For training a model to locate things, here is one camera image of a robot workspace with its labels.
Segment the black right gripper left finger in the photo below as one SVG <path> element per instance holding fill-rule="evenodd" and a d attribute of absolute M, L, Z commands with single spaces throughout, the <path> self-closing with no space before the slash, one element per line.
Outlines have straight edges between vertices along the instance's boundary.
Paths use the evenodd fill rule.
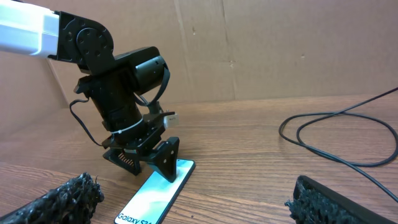
<path fill-rule="evenodd" d="M 2 224 L 90 223 L 104 200 L 101 186 L 89 173 L 69 179 L 56 189 L 1 217 Z"/>

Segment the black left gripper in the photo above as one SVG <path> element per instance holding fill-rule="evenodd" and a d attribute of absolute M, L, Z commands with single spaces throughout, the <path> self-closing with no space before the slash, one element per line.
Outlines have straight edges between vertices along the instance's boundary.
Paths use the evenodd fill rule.
<path fill-rule="evenodd" d="M 88 90 L 86 97 L 91 99 L 99 111 L 104 128 L 110 137 L 103 142 L 94 143 L 103 148 L 110 148 L 103 158 L 125 169 L 133 175 L 141 173 L 138 160 L 128 159 L 130 156 L 148 156 L 146 163 L 168 182 L 177 178 L 177 156 L 180 140 L 170 137 L 161 141 L 165 131 L 163 118 L 173 115 L 164 113 L 157 103 L 150 105 L 155 113 L 141 114 L 137 107 L 137 99 L 133 92 L 125 90 Z"/>

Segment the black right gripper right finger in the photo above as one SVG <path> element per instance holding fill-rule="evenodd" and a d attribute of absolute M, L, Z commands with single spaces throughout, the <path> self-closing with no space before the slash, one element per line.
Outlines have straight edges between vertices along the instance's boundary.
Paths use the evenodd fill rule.
<path fill-rule="evenodd" d="M 306 175 L 298 176 L 293 199 L 284 203 L 301 224 L 396 224 Z"/>

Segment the smartphone with lit screen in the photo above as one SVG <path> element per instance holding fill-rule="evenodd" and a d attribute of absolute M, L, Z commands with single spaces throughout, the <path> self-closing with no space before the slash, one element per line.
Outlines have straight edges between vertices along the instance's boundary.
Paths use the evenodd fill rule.
<path fill-rule="evenodd" d="M 193 160 L 177 160 L 177 178 L 170 183 L 153 172 L 114 219 L 115 224 L 160 224 L 195 169 Z"/>

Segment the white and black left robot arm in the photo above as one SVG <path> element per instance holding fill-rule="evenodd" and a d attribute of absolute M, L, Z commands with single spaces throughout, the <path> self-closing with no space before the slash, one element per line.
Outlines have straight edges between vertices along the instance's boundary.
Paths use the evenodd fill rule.
<path fill-rule="evenodd" d="M 146 162 L 163 178 L 177 176 L 177 137 L 163 141 L 169 113 L 159 103 L 170 70 L 156 47 L 115 55 L 99 22 L 22 1 L 1 2 L 1 50 L 74 63 L 83 73 L 74 89 L 92 101 L 109 137 L 104 158 L 132 174 Z"/>

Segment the brown cardboard backdrop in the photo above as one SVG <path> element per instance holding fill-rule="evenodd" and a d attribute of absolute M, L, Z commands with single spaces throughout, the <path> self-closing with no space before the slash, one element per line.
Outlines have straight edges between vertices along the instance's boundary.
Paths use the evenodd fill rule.
<path fill-rule="evenodd" d="M 154 46 L 160 102 L 372 93 L 397 86 L 397 2 L 39 1 L 109 29 L 114 53 Z"/>

